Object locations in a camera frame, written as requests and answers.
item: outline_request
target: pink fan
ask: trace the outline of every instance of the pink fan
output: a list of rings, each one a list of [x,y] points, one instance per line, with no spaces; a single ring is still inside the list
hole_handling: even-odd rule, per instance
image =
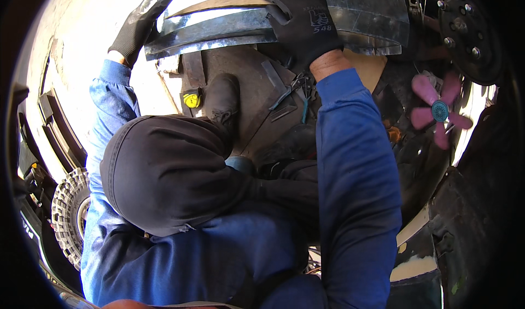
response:
[[[443,81],[441,97],[436,89],[432,87],[427,76],[418,74],[412,79],[412,90],[425,103],[431,107],[416,107],[410,114],[412,125],[416,129],[422,129],[428,125],[432,120],[436,120],[436,132],[434,134],[434,142],[442,149],[448,149],[448,136],[445,134],[445,126],[443,122],[449,119],[450,123],[460,127],[461,129],[469,129],[474,124],[471,119],[461,116],[455,112],[451,112],[448,108],[454,99],[459,95],[461,90],[461,82],[454,72],[448,72]]]

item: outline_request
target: blue shirt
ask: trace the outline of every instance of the blue shirt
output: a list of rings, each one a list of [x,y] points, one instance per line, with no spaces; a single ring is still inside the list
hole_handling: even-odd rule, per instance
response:
[[[279,207],[240,203],[196,230],[141,237],[108,204],[99,164],[106,144],[140,116],[131,69],[106,60],[90,95],[96,116],[88,148],[91,206],[81,277],[86,299],[152,305],[226,303],[247,279],[255,284],[285,270],[300,272],[307,244]],[[394,155],[370,92],[355,69],[317,84],[323,106],[317,121],[322,280],[295,276],[261,308],[384,308],[401,227],[401,195]]]

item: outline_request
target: black boot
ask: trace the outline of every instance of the black boot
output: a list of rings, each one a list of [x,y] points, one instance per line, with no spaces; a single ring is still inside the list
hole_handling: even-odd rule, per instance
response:
[[[233,139],[237,132],[239,101],[239,80],[234,75],[219,74],[206,90],[206,116],[230,139]]]
[[[316,158],[316,127],[300,124],[254,155],[253,163],[259,178],[271,180],[292,162]]]

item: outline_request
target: black glove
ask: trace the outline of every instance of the black glove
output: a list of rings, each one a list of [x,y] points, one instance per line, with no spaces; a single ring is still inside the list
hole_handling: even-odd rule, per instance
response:
[[[296,57],[300,68],[333,49],[343,49],[326,0],[266,0],[277,40]]]
[[[121,53],[132,69],[155,21],[172,0],[158,0],[147,12],[141,14],[141,10],[147,6],[148,1],[151,0],[142,0],[142,3],[128,15],[115,41],[108,49],[108,52],[116,50]]]

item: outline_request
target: wheel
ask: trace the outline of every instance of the wheel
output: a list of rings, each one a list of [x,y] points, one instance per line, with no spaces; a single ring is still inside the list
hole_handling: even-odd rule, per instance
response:
[[[91,203],[89,177],[85,168],[76,168],[58,184],[51,204],[55,237],[69,262],[80,270],[86,216]]]

